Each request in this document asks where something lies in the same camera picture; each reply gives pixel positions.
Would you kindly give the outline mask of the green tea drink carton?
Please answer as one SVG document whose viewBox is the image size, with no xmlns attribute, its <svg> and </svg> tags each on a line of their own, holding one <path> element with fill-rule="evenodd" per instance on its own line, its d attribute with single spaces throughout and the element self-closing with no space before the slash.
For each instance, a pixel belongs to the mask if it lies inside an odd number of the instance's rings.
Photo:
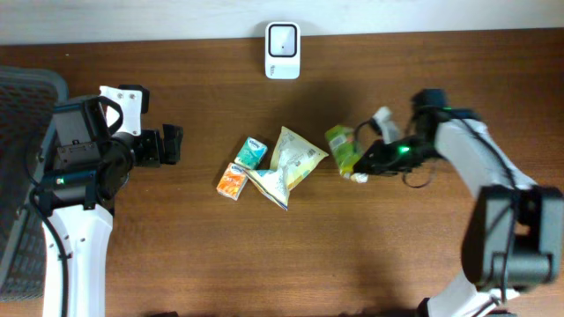
<svg viewBox="0 0 564 317">
<path fill-rule="evenodd" d="M 336 161 L 340 175 L 356 183 L 366 183 L 368 175 L 354 171 L 354 165 L 360 161 L 363 152 L 354 138 L 350 127 L 336 125 L 325 132 L 331 155 Z"/>
</svg>

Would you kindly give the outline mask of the orange Kleenex tissue pack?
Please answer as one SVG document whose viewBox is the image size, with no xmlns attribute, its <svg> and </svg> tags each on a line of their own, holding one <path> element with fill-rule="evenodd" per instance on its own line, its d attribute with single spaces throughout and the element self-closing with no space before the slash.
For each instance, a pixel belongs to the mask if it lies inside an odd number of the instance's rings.
<svg viewBox="0 0 564 317">
<path fill-rule="evenodd" d="M 245 169 L 235 163 L 230 163 L 219 179 L 216 189 L 220 195 L 237 201 L 247 181 L 248 176 Z"/>
</svg>

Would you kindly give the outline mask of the teal Kleenex tissue pack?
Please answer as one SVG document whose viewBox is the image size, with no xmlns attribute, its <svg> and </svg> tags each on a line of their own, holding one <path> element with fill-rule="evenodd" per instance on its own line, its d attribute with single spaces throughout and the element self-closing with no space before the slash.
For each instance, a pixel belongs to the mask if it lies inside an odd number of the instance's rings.
<svg viewBox="0 0 564 317">
<path fill-rule="evenodd" d="M 248 137 L 237 153 L 234 163 L 246 169 L 256 169 L 263 160 L 268 147 L 253 137 Z"/>
</svg>

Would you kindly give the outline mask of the yellow snack bag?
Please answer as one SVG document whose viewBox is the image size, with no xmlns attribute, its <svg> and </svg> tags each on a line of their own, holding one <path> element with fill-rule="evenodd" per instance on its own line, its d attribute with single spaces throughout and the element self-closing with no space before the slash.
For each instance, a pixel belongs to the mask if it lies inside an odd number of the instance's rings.
<svg viewBox="0 0 564 317">
<path fill-rule="evenodd" d="M 261 194 L 288 210 L 290 192 L 329 154 L 287 127 L 282 127 L 268 170 L 246 170 Z"/>
</svg>

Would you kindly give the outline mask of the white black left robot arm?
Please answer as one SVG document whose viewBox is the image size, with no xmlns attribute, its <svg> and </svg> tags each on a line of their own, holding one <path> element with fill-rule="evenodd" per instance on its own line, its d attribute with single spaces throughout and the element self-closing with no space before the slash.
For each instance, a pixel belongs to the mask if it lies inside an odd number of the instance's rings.
<svg viewBox="0 0 564 317">
<path fill-rule="evenodd" d="M 28 194 L 47 251 L 45 316 L 104 315 L 115 197 L 134 167 L 180 160 L 182 127 L 128 131 L 128 112 L 129 107 L 103 95 L 55 107 L 41 180 Z"/>
</svg>

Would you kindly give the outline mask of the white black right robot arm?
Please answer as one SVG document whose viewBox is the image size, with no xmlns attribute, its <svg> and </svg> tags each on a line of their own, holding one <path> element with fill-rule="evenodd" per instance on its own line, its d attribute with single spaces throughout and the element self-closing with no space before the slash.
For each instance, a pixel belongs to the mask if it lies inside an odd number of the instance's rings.
<svg viewBox="0 0 564 317">
<path fill-rule="evenodd" d="M 355 163 L 354 172 L 406 176 L 429 159 L 443 159 L 475 199 L 460 273 L 442 292 L 423 299 L 416 315 L 498 316 L 499 306 L 558 278 L 563 194 L 522 173 L 478 114 L 451 107 L 442 89 L 423 89 L 412 97 L 405 133 L 386 107 L 365 123 L 380 139 Z"/>
</svg>

